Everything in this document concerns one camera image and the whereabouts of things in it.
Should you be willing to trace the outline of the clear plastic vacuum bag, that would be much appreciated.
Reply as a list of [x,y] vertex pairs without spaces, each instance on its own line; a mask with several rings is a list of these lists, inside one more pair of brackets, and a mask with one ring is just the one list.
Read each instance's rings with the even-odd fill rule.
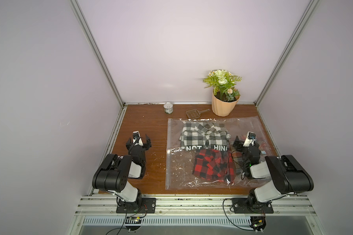
[[266,142],[272,147],[273,155],[275,147],[270,141],[266,129],[259,117],[237,117],[237,118],[208,118],[208,119],[177,119],[171,118],[167,125],[167,150],[166,150],[166,183],[165,188],[168,190],[197,190],[203,188],[256,188],[267,183],[270,178],[266,179],[248,179],[242,174],[242,168],[235,165],[236,178],[234,184],[229,185],[225,182],[213,181],[198,178],[193,175],[195,155],[198,150],[186,151],[180,145],[179,137],[181,135],[185,122],[213,121],[223,123],[231,135],[227,152],[232,153],[233,142],[238,136],[240,140],[245,140],[248,132],[256,134],[256,142]]

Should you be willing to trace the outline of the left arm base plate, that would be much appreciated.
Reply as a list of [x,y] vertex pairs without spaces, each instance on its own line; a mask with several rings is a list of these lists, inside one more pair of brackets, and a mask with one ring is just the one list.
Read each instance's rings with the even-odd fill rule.
[[116,202],[116,213],[118,214],[152,214],[155,213],[156,210],[156,198],[137,199],[135,202],[125,202],[117,198]]

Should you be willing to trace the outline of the black white checked shirt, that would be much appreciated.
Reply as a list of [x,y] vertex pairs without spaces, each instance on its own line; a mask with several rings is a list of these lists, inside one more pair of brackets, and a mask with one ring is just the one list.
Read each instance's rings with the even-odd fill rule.
[[223,123],[213,121],[185,122],[179,137],[186,151],[213,149],[227,151],[231,135]]

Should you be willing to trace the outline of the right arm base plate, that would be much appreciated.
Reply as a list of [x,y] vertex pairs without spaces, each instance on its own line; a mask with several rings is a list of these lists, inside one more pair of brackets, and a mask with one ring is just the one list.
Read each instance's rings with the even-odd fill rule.
[[256,199],[233,198],[232,208],[234,213],[243,214],[273,214],[274,210],[271,203],[261,203]]

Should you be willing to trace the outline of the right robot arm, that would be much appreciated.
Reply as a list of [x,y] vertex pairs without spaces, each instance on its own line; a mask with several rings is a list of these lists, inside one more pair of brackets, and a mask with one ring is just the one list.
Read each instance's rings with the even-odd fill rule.
[[233,142],[234,152],[242,155],[242,174],[248,179],[271,180],[265,185],[250,190],[248,197],[233,198],[235,210],[249,211],[271,208],[271,202],[290,194],[310,192],[314,182],[307,171],[292,155],[266,156],[260,161],[260,145],[256,142],[255,133],[249,132],[244,141],[237,136]]

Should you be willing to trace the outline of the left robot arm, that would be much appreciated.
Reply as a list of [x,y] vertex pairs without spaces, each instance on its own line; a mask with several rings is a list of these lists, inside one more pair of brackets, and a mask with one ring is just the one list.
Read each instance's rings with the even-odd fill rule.
[[143,139],[139,131],[134,131],[126,142],[127,154],[108,154],[93,176],[92,187],[117,196],[119,206],[141,208],[141,191],[128,179],[143,179],[146,173],[146,151],[151,147],[148,135]]

